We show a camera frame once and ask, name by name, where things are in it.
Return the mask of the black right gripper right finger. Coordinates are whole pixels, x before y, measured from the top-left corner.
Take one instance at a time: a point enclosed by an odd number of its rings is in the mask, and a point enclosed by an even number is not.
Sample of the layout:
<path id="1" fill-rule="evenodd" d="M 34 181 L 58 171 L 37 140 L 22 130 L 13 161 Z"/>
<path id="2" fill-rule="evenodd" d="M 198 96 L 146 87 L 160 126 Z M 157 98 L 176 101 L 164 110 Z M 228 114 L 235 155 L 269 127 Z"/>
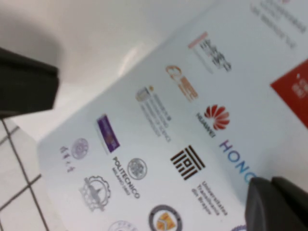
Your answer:
<path id="1" fill-rule="evenodd" d="M 248 231 L 307 231 L 308 193 L 283 177 L 252 178 L 245 221 Z"/>

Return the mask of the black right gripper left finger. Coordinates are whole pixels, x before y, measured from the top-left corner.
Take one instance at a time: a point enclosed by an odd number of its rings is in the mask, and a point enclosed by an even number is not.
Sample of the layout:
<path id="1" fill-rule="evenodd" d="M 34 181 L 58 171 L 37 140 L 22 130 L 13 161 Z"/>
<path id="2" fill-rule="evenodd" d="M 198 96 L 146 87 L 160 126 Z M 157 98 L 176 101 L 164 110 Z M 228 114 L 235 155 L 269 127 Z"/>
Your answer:
<path id="1" fill-rule="evenodd" d="M 9 118 L 53 108 L 59 70 L 1 48 L 0 117 Z"/>

